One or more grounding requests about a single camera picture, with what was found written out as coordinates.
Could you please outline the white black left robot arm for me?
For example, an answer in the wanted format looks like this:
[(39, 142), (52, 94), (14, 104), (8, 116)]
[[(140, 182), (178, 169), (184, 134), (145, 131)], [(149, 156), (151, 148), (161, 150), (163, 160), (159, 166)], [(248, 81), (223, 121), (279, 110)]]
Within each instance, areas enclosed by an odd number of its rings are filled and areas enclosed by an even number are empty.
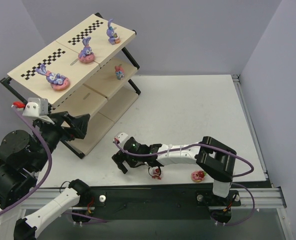
[(35, 240), (53, 220), (70, 207), (91, 201), (91, 188), (76, 179), (37, 215), (21, 218), (22, 203), (45, 181), (32, 175), (48, 165), (52, 168), (52, 152), (61, 140), (83, 139), (87, 132), (89, 114), (73, 117), (68, 112), (50, 114), (54, 123), (39, 122), (35, 129), (21, 114), (22, 121), (33, 131), (7, 134), (0, 145), (0, 240)]

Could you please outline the purple bunny holding cupcake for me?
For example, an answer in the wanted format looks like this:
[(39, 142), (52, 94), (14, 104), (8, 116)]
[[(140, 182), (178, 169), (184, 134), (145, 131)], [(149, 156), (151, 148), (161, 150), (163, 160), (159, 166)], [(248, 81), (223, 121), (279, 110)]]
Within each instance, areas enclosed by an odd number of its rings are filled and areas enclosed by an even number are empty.
[(115, 45), (115, 44), (119, 44), (121, 42), (121, 40), (120, 40), (120, 37), (118, 36), (118, 34), (115, 32), (116, 28), (113, 28), (111, 26), (112, 22), (113, 22), (113, 19), (108, 20), (108, 28), (107, 28), (106, 34), (108, 36), (109, 43), (112, 45)]

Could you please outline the pink figure blue sunglasses toy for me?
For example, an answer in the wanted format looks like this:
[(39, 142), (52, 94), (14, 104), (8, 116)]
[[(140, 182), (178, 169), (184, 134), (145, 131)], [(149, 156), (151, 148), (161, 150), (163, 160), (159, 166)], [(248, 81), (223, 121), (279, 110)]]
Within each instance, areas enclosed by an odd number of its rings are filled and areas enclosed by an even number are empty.
[(125, 71), (121, 64), (115, 66), (115, 74), (118, 80), (122, 80), (124, 78)]

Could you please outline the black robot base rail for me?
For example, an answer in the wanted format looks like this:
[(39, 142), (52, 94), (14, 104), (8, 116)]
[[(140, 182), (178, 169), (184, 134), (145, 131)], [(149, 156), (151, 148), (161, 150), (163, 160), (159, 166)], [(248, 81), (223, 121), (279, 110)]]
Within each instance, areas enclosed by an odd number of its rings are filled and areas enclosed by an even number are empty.
[(220, 220), (231, 218), (241, 205), (239, 192), (215, 196), (212, 184), (170, 184), (92, 187), (92, 195), (68, 212), (74, 222), (94, 224), (112, 220), (208, 220), (219, 211)]

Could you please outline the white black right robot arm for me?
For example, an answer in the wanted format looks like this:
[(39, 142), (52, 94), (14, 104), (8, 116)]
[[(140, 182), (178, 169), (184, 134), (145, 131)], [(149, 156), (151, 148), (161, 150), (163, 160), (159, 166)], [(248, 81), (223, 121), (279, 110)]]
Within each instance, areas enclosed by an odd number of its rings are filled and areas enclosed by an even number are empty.
[(115, 136), (114, 143), (119, 147), (119, 151), (112, 159), (124, 174), (128, 171), (124, 162), (131, 168), (141, 165), (157, 169), (173, 164), (198, 165), (213, 178), (214, 195), (226, 198), (229, 194), (236, 151), (212, 137), (205, 136), (200, 142), (206, 147), (201, 147), (198, 143), (192, 147), (160, 143), (146, 145), (125, 133)]

